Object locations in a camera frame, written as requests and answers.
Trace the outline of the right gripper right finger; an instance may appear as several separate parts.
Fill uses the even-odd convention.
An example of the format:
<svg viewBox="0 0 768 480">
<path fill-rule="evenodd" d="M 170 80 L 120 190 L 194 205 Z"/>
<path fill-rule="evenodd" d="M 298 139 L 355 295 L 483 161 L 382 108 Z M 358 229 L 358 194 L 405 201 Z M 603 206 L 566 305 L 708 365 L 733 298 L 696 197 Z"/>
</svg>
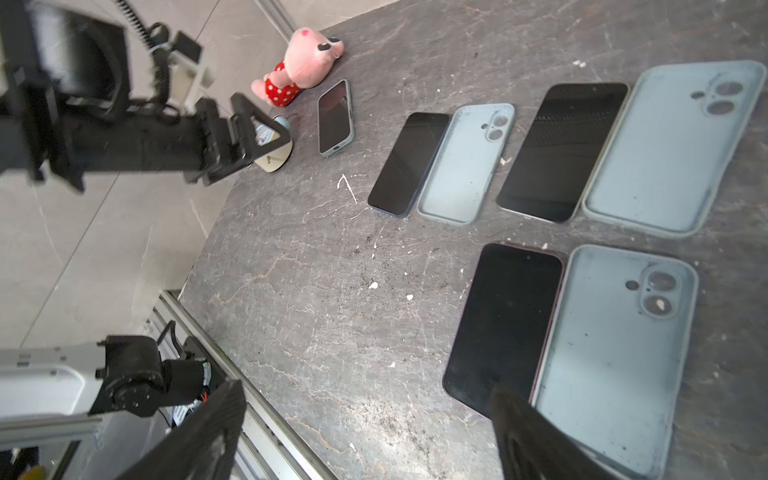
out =
<svg viewBox="0 0 768 480">
<path fill-rule="evenodd" d="M 515 391 L 497 385 L 490 420 L 505 479 L 611 479 Z"/>
</svg>

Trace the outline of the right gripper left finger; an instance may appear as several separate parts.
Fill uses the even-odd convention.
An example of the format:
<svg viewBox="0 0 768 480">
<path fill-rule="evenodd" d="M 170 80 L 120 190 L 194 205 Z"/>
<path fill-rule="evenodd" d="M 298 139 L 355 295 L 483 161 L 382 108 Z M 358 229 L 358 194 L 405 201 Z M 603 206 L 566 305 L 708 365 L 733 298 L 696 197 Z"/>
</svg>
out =
<svg viewBox="0 0 768 480">
<path fill-rule="evenodd" d="M 242 382 L 229 380 L 181 426 L 123 472 L 128 480 L 228 479 L 246 413 Z"/>
</svg>

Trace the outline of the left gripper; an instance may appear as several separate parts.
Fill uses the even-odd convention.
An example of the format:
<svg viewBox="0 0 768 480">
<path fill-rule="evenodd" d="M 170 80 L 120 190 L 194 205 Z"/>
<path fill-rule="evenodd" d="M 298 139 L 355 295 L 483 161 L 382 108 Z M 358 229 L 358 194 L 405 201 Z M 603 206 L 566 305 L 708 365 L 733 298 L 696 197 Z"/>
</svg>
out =
<svg viewBox="0 0 768 480">
<path fill-rule="evenodd" d="M 229 118 L 219 115 L 217 103 L 210 98 L 196 102 L 202 160 L 197 170 L 184 173 L 187 183 L 211 185 L 251 165 L 274 173 L 289 159 L 293 139 L 287 120 L 268 116 L 242 93 L 230 100 L 233 115 Z"/>
</svg>

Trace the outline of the phone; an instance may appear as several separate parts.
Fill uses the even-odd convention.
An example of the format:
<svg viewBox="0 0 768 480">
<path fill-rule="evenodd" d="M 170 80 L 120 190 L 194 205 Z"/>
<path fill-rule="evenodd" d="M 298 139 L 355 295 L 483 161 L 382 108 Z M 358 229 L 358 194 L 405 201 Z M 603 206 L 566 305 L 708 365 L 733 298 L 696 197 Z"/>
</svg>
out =
<svg viewBox="0 0 768 480">
<path fill-rule="evenodd" d="M 367 198 L 370 207 L 399 218 L 409 214 L 450 119 L 446 113 L 408 116 Z"/>
<path fill-rule="evenodd" d="M 483 247 L 443 375 L 448 395 L 486 418 L 497 385 L 530 398 L 563 273 L 556 255 Z"/>
<path fill-rule="evenodd" d="M 350 84 L 342 79 L 317 102 L 318 147 L 323 157 L 345 148 L 354 139 Z"/>
<path fill-rule="evenodd" d="M 570 220 L 629 91 L 624 83 L 552 86 L 511 164 L 497 205 L 551 223 Z"/>
</svg>

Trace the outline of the light case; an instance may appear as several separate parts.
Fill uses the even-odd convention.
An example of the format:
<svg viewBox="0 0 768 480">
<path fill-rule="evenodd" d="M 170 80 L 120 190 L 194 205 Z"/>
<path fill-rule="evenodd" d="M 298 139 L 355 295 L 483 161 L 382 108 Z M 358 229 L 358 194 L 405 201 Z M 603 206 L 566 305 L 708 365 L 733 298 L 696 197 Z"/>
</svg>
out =
<svg viewBox="0 0 768 480">
<path fill-rule="evenodd" d="M 659 479 L 699 279 L 687 263 L 582 245 L 570 256 L 533 407 L 620 479 Z"/>
<path fill-rule="evenodd" d="M 515 114 L 509 103 L 467 105 L 454 113 L 417 203 L 419 215 L 456 226 L 476 220 Z"/>
<path fill-rule="evenodd" d="M 704 223 L 767 77 L 753 60 L 670 64 L 636 82 L 582 200 L 597 221 L 665 238 Z"/>
</svg>

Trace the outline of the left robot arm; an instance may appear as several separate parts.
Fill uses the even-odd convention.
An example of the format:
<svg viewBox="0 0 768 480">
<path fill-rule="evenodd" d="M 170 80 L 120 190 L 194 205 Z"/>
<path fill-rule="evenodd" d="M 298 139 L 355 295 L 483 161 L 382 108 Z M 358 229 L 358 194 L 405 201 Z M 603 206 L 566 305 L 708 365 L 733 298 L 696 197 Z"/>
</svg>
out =
<svg viewBox="0 0 768 480">
<path fill-rule="evenodd" d="M 202 47 L 118 3 L 152 62 L 153 92 L 132 96 L 123 26 L 44 1 L 1 5 L 1 168 L 41 183 L 54 174 L 83 191 L 89 172 L 180 172 L 216 183 L 289 158 L 288 124 L 245 95 L 232 114 L 203 97 L 213 74 Z"/>
</svg>

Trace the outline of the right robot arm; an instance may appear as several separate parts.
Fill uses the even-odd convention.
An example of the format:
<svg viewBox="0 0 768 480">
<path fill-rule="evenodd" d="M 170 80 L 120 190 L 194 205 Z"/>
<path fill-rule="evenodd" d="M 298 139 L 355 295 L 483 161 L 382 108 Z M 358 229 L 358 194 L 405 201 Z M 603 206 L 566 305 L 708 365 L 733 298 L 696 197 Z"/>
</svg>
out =
<svg viewBox="0 0 768 480">
<path fill-rule="evenodd" d="M 193 413 L 123 472 L 126 479 L 227 479 L 235 468 L 276 477 L 331 477 L 243 374 L 213 347 L 160 353 L 157 339 L 110 336 L 97 343 L 1 354 L 1 475 L 44 479 L 39 450 L 63 444 L 71 458 L 106 414 Z"/>
</svg>

